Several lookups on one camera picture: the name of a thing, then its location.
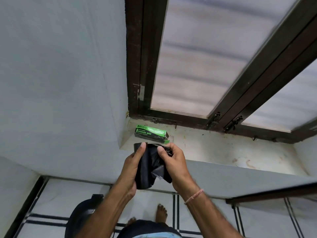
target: stain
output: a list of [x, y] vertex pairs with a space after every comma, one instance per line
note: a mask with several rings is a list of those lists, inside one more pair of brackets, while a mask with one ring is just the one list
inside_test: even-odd
[[251, 160], [247, 160], [246, 164], [249, 168], [251, 169], [257, 169], [256, 167], [254, 167], [253, 165], [249, 164], [249, 162], [251, 162]]

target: foot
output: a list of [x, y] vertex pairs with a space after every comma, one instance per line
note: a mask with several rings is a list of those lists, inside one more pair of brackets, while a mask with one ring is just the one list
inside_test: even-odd
[[156, 211], [156, 218], [155, 218], [155, 222], [166, 222], [166, 218], [167, 218], [167, 210], [165, 209], [165, 207], [161, 204], [158, 204], [158, 209]]
[[135, 217], [132, 217], [129, 221], [128, 221], [128, 223], [125, 225], [125, 226], [128, 226], [128, 225], [130, 225], [130, 224], [132, 224], [133, 222], [135, 222], [137, 219], [135, 218]]

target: floor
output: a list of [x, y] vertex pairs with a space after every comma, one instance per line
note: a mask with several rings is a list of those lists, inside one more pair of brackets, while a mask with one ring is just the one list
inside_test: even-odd
[[[110, 186], [108, 184], [49, 179], [26, 215], [16, 237], [64, 237], [66, 223], [75, 207], [82, 201], [90, 199], [93, 194], [105, 195]], [[292, 220], [287, 214], [275, 214], [247, 207], [233, 209], [221, 199], [212, 199], [212, 202], [233, 227], [245, 237], [298, 238]], [[155, 190], [137, 191], [135, 197], [123, 210], [115, 227], [114, 237], [118, 236], [120, 230], [133, 216], [137, 219], [154, 221], [156, 207], [159, 203], [164, 205], [168, 211], [167, 225], [177, 229], [183, 237], [202, 237], [182, 198], [172, 192], [165, 193]], [[308, 230], [303, 231], [305, 238], [313, 237], [310, 234], [314, 234], [315, 231], [310, 230], [309, 222], [306, 224], [308, 224]]]

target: dark brown window frame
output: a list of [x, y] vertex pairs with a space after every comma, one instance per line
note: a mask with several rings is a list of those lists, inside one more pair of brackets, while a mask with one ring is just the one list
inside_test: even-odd
[[317, 0], [300, 0], [208, 119], [150, 109], [168, 0], [125, 0], [129, 116], [285, 143], [317, 134], [317, 120], [291, 133], [240, 123], [317, 58]]

